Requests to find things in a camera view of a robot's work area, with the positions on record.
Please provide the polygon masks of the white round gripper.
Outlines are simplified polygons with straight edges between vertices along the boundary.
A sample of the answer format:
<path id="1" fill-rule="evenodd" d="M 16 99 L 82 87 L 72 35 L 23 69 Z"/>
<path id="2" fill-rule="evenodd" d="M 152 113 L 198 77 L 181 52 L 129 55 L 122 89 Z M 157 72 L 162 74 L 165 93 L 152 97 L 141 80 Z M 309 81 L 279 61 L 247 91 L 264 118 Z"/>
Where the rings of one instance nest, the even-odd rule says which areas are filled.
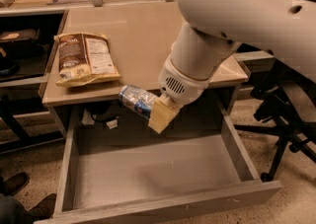
<path id="1" fill-rule="evenodd" d="M 169 55 L 158 77 L 160 90 L 166 96 L 155 100 L 148 123 L 158 134 L 176 117 L 181 106 L 188 105 L 200 97 L 211 76 L 209 59 L 196 57 L 189 62 L 186 58 L 179 65 L 176 60 L 177 58 Z"/>

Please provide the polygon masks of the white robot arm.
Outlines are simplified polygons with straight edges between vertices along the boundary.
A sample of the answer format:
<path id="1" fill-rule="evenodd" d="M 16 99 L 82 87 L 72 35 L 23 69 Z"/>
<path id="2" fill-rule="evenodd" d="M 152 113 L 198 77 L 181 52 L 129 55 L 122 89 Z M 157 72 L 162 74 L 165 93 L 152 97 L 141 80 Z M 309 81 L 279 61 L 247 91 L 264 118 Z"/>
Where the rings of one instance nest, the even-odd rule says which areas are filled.
<path id="1" fill-rule="evenodd" d="M 247 43 L 316 80 L 316 5 L 306 0 L 178 0 L 185 20 L 158 78 L 148 126 L 162 132 Z"/>

